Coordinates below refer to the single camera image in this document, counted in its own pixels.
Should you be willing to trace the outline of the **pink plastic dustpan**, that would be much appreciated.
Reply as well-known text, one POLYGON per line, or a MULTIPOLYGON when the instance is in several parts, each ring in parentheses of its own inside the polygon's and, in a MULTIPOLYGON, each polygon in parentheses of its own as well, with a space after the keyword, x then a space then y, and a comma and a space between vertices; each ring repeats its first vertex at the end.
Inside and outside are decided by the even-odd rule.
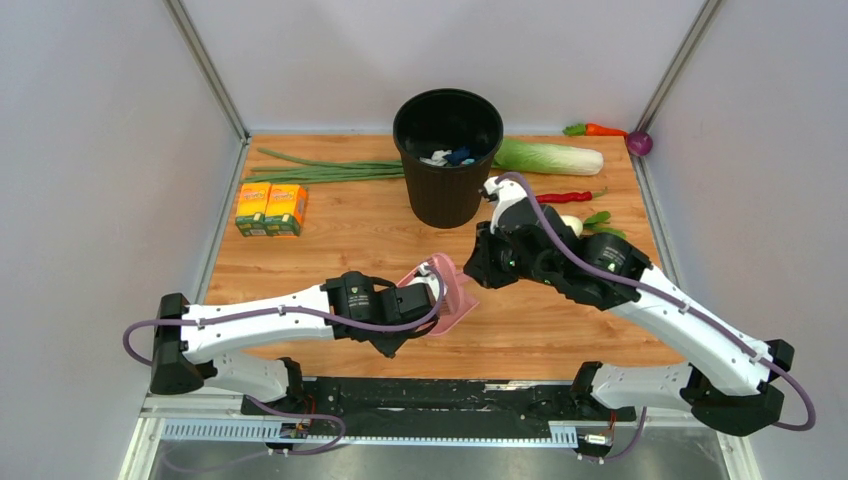
POLYGON ((439 284, 432 270, 438 273, 445 287, 438 322, 428 333, 429 336, 439 336, 447 333, 465 318, 479 304, 479 301, 465 289, 471 278, 463 273, 449 256, 443 253, 434 253, 425 262, 422 262, 404 276, 398 282, 398 286, 426 285, 430 290, 431 298, 436 300, 439 294, 439 284))

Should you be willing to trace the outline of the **pink hand brush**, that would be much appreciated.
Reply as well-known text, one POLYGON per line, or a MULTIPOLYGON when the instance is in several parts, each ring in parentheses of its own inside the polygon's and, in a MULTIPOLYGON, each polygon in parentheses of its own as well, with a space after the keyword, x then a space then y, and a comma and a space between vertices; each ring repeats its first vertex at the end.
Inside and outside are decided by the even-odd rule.
POLYGON ((442 313, 451 317, 462 317, 477 305, 474 297, 465 289, 470 278, 465 275, 444 253, 434 253, 428 259, 444 280, 442 313))

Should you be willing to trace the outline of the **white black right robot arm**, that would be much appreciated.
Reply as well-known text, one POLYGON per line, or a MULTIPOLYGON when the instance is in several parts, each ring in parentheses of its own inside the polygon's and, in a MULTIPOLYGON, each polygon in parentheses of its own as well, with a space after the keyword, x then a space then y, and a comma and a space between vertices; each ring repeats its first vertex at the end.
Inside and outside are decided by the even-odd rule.
POLYGON ((638 248, 610 233, 576 236, 549 205, 542 208, 557 237, 581 260, 607 274, 650 286, 649 291, 598 277, 572 262, 551 241, 528 200, 512 205, 493 225, 476 225, 464 273, 498 289, 520 280, 554 288, 567 299, 630 320, 679 352, 684 362, 660 367, 583 363, 570 392, 573 410, 592 419, 608 409, 656 407, 691 413, 734 436, 777 425, 784 394, 768 362, 788 369, 793 347, 762 342, 718 319, 695 315, 697 305, 638 248))

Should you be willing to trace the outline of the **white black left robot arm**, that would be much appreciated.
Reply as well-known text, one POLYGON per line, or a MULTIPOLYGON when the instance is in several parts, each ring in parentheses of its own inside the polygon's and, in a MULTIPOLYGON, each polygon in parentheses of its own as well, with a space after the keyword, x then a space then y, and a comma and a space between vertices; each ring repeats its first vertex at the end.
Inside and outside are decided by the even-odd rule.
POLYGON ((246 349, 349 339, 392 358, 437 325, 446 292, 442 276, 421 266, 405 286, 350 271, 293 294, 239 304, 192 304, 181 293, 167 294, 151 323, 149 390, 181 395, 211 386, 293 414, 306 399, 298 364, 263 360, 246 349))

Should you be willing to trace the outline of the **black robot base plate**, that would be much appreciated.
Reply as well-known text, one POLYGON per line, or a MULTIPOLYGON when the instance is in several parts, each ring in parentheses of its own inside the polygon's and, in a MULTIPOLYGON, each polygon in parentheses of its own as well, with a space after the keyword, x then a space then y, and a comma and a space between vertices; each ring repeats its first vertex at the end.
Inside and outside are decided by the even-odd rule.
POLYGON ((568 381, 316 377, 269 408, 307 414, 295 438, 345 440, 543 440, 557 424, 632 422, 572 392, 568 381))

